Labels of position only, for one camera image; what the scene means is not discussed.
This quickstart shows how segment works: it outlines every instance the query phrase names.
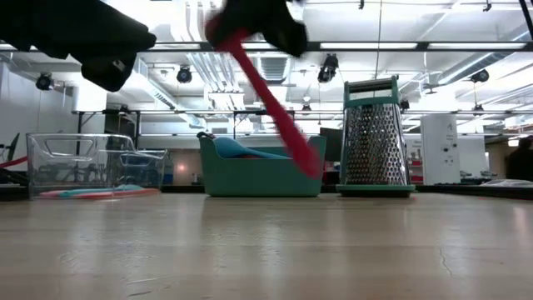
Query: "transparent bin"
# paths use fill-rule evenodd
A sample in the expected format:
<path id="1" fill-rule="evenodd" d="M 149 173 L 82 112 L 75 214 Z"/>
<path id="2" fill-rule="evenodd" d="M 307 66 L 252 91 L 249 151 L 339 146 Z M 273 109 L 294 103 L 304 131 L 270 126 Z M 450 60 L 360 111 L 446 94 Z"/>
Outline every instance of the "transparent bin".
<path id="1" fill-rule="evenodd" d="M 167 151 L 136 151 L 110 134 L 28 134 L 30 198 L 123 198 L 158 193 Z"/>

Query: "red object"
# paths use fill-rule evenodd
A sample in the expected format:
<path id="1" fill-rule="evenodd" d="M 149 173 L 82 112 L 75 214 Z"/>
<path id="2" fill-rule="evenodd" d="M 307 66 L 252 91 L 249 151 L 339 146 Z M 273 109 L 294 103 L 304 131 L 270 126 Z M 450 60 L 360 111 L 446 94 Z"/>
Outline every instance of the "red object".
<path id="1" fill-rule="evenodd" d="M 4 162 L 4 163 L 0 163 L 0 168 L 8 168 L 8 167 L 12 167 L 12 166 L 16 166 L 20 163 L 24 163 L 24 162 L 27 162 L 27 157 L 21 157 L 19 159 L 15 159 L 11 162 Z"/>
<path id="2" fill-rule="evenodd" d="M 217 16 L 206 24 L 206 35 L 210 35 L 217 24 Z M 229 52 L 241 65 L 242 71 L 247 75 L 250 83 L 265 104 L 266 111 L 271 115 L 296 165 L 309 177 L 319 179 L 322 166 L 314 149 L 309 147 L 306 139 L 300 134 L 298 128 L 286 113 L 281 104 L 272 96 L 265 82 L 253 67 L 250 58 L 242 48 L 241 41 L 249 36 L 246 30 L 240 29 L 217 47 L 217 51 Z"/>

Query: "ceiling light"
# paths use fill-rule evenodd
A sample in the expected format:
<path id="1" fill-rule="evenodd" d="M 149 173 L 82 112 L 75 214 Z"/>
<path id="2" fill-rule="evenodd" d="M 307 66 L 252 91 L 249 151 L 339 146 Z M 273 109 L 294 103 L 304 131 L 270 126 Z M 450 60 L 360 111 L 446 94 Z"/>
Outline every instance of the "ceiling light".
<path id="1" fill-rule="evenodd" d="M 190 114 L 233 114 L 233 111 L 231 110 L 190 110 L 185 111 L 184 113 L 190 113 Z"/>
<path id="2" fill-rule="evenodd" d="M 30 51 L 37 51 L 38 49 L 34 46 L 30 47 Z M 18 51 L 15 47 L 11 46 L 8 43 L 0 42 L 0 51 Z"/>
<path id="3" fill-rule="evenodd" d="M 141 137 L 171 137 L 170 133 L 145 133 L 141 134 Z"/>
<path id="4" fill-rule="evenodd" d="M 520 140 L 517 140 L 517 139 L 510 139 L 508 142 L 507 142 L 507 146 L 509 147 L 518 147 L 518 143 L 520 142 Z"/>
<path id="5" fill-rule="evenodd" d="M 174 111 L 141 111 L 141 114 L 174 114 Z"/>
<path id="6" fill-rule="evenodd" d="M 322 49 L 414 49 L 416 42 L 322 42 Z"/>
<path id="7" fill-rule="evenodd" d="M 274 49 L 272 45 L 267 42 L 245 42 L 242 47 L 246 50 L 268 50 Z"/>
<path id="8" fill-rule="evenodd" d="M 432 42 L 428 49 L 521 49 L 525 42 Z"/>
<path id="9" fill-rule="evenodd" d="M 195 42 L 157 42 L 156 45 L 150 48 L 152 50 L 200 50 L 200 44 Z"/>

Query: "teal bin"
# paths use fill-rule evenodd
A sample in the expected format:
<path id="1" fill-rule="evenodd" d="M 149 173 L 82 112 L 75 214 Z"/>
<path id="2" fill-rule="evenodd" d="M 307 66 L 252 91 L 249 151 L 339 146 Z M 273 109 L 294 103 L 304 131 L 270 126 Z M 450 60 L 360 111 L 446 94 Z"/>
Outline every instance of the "teal bin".
<path id="1" fill-rule="evenodd" d="M 326 152 L 324 137 L 311 137 L 322 161 Z M 257 151 L 285 154 L 283 147 L 257 147 Z M 222 158 L 215 143 L 200 138 L 202 170 L 206 193 L 213 197 L 316 197 L 321 179 L 312 179 L 300 172 L 290 159 Z"/>

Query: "wooden table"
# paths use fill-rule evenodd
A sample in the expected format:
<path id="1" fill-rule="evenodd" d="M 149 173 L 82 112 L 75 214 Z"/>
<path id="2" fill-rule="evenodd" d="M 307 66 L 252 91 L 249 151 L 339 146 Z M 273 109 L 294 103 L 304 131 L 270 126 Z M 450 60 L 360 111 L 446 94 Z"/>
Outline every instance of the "wooden table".
<path id="1" fill-rule="evenodd" d="M 2 299 L 532 299 L 533 202 L 0 203 Z"/>

